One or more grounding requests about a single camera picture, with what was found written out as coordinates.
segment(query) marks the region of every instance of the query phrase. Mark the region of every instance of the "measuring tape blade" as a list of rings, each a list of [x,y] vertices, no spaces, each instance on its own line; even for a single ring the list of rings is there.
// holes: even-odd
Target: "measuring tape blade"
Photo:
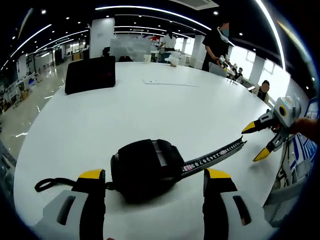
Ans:
[[[235,154],[238,152],[242,146],[246,143],[247,141],[243,142],[242,137],[239,138],[238,140],[216,150],[213,151],[209,154],[206,154],[204,156],[198,157],[194,160],[190,160],[185,162],[182,165],[182,174],[181,174],[181,179],[184,179],[186,177],[189,177],[193,174],[196,174],[203,169],[209,168],[222,160],[230,157],[231,155]]]

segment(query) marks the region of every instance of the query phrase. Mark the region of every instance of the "cardboard box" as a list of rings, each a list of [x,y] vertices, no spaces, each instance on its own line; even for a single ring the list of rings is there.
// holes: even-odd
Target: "cardboard box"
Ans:
[[[27,97],[29,97],[29,91],[28,90],[22,91],[22,100],[27,99]]]

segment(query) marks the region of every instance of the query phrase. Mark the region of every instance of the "black ceiling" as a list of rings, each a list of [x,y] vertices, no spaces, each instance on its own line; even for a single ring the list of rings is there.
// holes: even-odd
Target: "black ceiling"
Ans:
[[[150,11],[135,8],[114,8],[105,10],[95,10],[96,7],[115,6],[115,5],[135,5],[154,7],[159,9],[175,12],[191,19],[194,19],[210,28],[216,28],[224,22],[230,22],[230,40],[237,46],[244,47],[249,50],[256,49],[256,54],[263,58],[268,58],[281,66],[281,59],[278,50],[278,45],[274,35],[269,27],[269,24],[259,9],[258,5],[253,0],[215,0],[219,7],[193,10],[192,8],[178,4],[169,0],[162,1],[146,1],[146,0],[91,0],[90,2],[80,3],[72,2],[68,5],[65,2],[52,2],[50,6],[36,5],[33,7],[32,13],[29,15],[21,30],[22,23],[26,14],[30,10],[30,6],[19,7],[7,6],[7,9],[1,8],[0,20],[5,23],[3,26],[3,36],[0,38],[1,51],[0,51],[0,67],[6,62],[8,57],[17,49],[17,47],[28,39],[31,35],[36,33],[43,27],[52,24],[37,36],[32,38],[26,43],[13,57],[10,59],[6,67],[14,64],[12,60],[16,60],[24,53],[31,53],[50,42],[49,39],[55,40],[67,34],[76,33],[79,31],[87,30],[87,24],[91,24],[93,19],[105,18],[107,15],[115,18],[116,26],[142,26],[158,29],[172,29],[174,32],[194,36],[198,31],[208,33],[208,30],[195,23],[185,19],[172,16],[166,13]],[[303,36],[310,34],[311,26],[306,27],[306,24],[301,24],[301,15],[305,20],[310,18],[310,9],[301,4],[294,3],[293,1],[286,0],[272,0],[272,4],[277,10],[284,15],[296,28],[302,33]],[[46,14],[42,15],[41,10],[46,9]],[[277,11],[272,11],[272,7],[268,5],[268,9],[273,17],[277,19],[279,16]],[[214,15],[213,11],[218,11],[218,15]],[[137,15],[145,15],[152,17],[139,17]],[[284,55],[287,64],[287,71],[292,75],[292,78],[304,89],[309,96],[315,94],[312,87],[306,90],[306,86],[311,86],[311,76],[304,62],[302,61],[299,52],[293,45],[292,41],[288,38],[284,31],[276,24],[279,31],[280,38],[283,45]],[[116,31],[128,31],[129,28],[116,28]],[[152,30],[155,33],[161,34],[160,31]],[[78,40],[83,38],[84,35],[74,35],[72,38]],[[313,49],[316,43],[312,38],[306,39],[308,46]]]

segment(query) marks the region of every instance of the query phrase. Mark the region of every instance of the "black laptop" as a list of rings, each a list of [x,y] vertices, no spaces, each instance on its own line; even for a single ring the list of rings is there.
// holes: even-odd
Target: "black laptop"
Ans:
[[[65,93],[112,88],[116,84],[116,60],[114,56],[97,57],[72,62],[68,65]]]

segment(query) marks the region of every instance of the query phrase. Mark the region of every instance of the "air conditioner vent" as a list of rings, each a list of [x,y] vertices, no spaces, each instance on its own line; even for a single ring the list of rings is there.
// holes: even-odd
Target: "air conditioner vent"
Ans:
[[[219,7],[214,1],[211,0],[170,0],[178,4],[185,5],[194,10],[210,9]]]

